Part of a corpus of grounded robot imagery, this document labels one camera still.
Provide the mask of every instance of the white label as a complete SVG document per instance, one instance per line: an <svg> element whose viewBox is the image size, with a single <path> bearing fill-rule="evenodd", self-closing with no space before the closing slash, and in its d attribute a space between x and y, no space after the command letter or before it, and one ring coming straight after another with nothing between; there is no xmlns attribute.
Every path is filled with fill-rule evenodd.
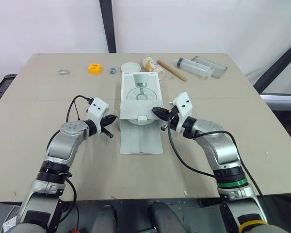
<svg viewBox="0 0 291 233"><path fill-rule="evenodd" d="M16 216L11 218L10 220L6 221L3 224L3 231L6 233L11 227L16 225Z"/></svg>

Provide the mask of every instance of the white wall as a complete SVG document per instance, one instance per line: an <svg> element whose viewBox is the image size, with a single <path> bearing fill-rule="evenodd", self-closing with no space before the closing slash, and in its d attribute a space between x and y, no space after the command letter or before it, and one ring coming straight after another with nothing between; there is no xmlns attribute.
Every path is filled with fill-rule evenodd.
<svg viewBox="0 0 291 233"><path fill-rule="evenodd" d="M225 52L252 84L291 46L291 0L114 0L113 14L118 52ZM0 80L36 52L108 52L99 0L0 0Z"/></svg>
<svg viewBox="0 0 291 233"><path fill-rule="evenodd" d="M108 52L99 0L0 0L0 81L37 52Z"/></svg>
<svg viewBox="0 0 291 233"><path fill-rule="evenodd" d="M277 76L264 92L291 94L291 63Z"/></svg>
<svg viewBox="0 0 291 233"><path fill-rule="evenodd" d="M252 84L291 47L291 0L114 0L113 13L118 52L224 52Z"/></svg>

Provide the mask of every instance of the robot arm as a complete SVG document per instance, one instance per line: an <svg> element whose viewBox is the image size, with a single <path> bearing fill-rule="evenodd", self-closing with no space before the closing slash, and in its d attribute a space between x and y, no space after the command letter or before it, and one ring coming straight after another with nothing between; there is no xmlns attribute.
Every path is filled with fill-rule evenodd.
<svg viewBox="0 0 291 233"><path fill-rule="evenodd" d="M268 227L265 213L255 192L248 183L235 144L224 133L203 133L223 131L217 123L191 117L192 104L186 92L179 94L171 104L171 111L153 108L153 113L167 121L162 130L170 127L177 133L195 140L204 150L218 185L218 193L223 199L220 206L226 231L244 233L256 226Z"/></svg>
<svg viewBox="0 0 291 233"><path fill-rule="evenodd" d="M116 116L104 115L109 106L95 98L88 109L86 120L68 122L50 142L40 171L33 180L16 217L17 232L55 232L63 211L60 196L65 189L65 180L71 176L69 169L78 146L96 133L113 135L104 126L111 124Z"/></svg>

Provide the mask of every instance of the black cable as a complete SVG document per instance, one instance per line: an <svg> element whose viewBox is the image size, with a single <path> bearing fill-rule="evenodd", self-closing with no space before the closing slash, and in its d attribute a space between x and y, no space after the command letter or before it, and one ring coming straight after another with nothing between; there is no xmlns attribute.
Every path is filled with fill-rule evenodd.
<svg viewBox="0 0 291 233"><path fill-rule="evenodd" d="M66 181L68 182L68 184L71 186L72 190L73 190L73 202L72 202L72 205L70 206L70 209L66 212L66 214L59 220L59 222L62 222L65 220L65 218L70 214L70 212L72 211L73 209L73 206L76 204L76 201L77 201L77 191L76 191L76 188L74 187L73 183L68 179L66 178Z"/></svg>
<svg viewBox="0 0 291 233"><path fill-rule="evenodd" d="M250 172L248 171L247 167L245 166L245 164L244 164L244 162L243 162L243 159L242 159L242 157L241 157L241 155L240 155L240 153L239 153L239 151L238 151L238 147L237 147L237 144L236 144L235 138L233 137L233 135L232 135L230 132L228 132L228 131L223 131L223 130L219 130L219 131L212 131L212 132L201 133L201 134L196 134L196 133L198 133L198 131L195 132L194 139L196 139L196 138L198 138L198 137L203 137L203 136L206 136L206 135L209 135L209 134L215 134L215 133L225 133L225 134L227 134L228 136L230 136L230 138L232 139L232 141L233 141L233 143L234 143L234 145L235 145L235 147L236 147L237 153L238 153L238 155L239 155L239 159L240 159L240 161L241 161L241 164L242 164L244 170L246 171L246 173L247 173L248 176L250 177L252 183L253 183L254 186L256 187L256 189L257 189L258 193L260 194L260 196L263 196L263 194L262 194L262 192L261 192L261 190L260 190L258 184L257 184L256 181L253 179L252 175L250 174Z"/></svg>
<svg viewBox="0 0 291 233"><path fill-rule="evenodd" d="M171 137L171 132L170 132L170 122L171 122L171 120L169 119L169 120L167 121L168 138L169 138L170 145L171 145L171 147L173 148L173 150L174 150L174 152L175 152L177 158L180 160L180 162L181 162L185 167L187 167L189 170L192 170L192 171L194 171L194 172L197 172L197 173L199 173L199 174L203 174L203 175L206 175L206 176L214 177L214 175L211 175L211 174L209 174L209 173L206 173L206 172L203 172L203 171L199 171L199 170L197 170L197 169L195 169L195 168L190 167L189 165L187 165L187 164L183 161L183 159L180 157L180 155L179 155L179 153L178 153L178 151L177 151L177 149L176 149L176 147L175 147L175 144L174 144L174 142L173 142L173 139L172 139L172 137Z"/></svg>
<svg viewBox="0 0 291 233"><path fill-rule="evenodd" d="M77 105L76 105L76 102L75 101L74 101L74 107L76 108L76 111L77 111L78 120L80 120L79 112L78 112Z"/></svg>
<svg viewBox="0 0 291 233"><path fill-rule="evenodd" d="M71 102L70 105L69 105L68 112L67 112L67 116L66 116L66 122L68 122L68 120L69 120L69 115L70 115L71 107L72 107L74 101L76 101L77 98L83 98L83 99L87 100L88 102L91 101L91 98L87 98L87 97L82 96L82 95L77 95L77 96L75 96L75 97L73 98L72 102Z"/></svg>
<svg viewBox="0 0 291 233"><path fill-rule="evenodd" d="M80 220L80 212L79 212L79 208L77 206L77 204L75 204L77 212L78 212L78 221L77 221L77 230L79 229L79 220Z"/></svg>
<svg viewBox="0 0 291 233"><path fill-rule="evenodd" d="M54 139L54 137L55 137L58 133L59 133L59 130L56 131L56 132L52 135L52 137L50 137L50 139L49 139L49 141L48 141L48 145L47 145L47 150L48 150L48 148L49 148L50 142Z"/></svg>

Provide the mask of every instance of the black pole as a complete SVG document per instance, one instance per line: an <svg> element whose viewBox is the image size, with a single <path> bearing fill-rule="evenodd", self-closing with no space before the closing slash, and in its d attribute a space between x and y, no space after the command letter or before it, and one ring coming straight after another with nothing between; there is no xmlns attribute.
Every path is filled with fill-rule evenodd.
<svg viewBox="0 0 291 233"><path fill-rule="evenodd" d="M116 53L112 0L99 0L109 53Z"/></svg>
<svg viewBox="0 0 291 233"><path fill-rule="evenodd" d="M283 54L254 84L254 88L261 94L265 88L290 64L291 48Z"/></svg>

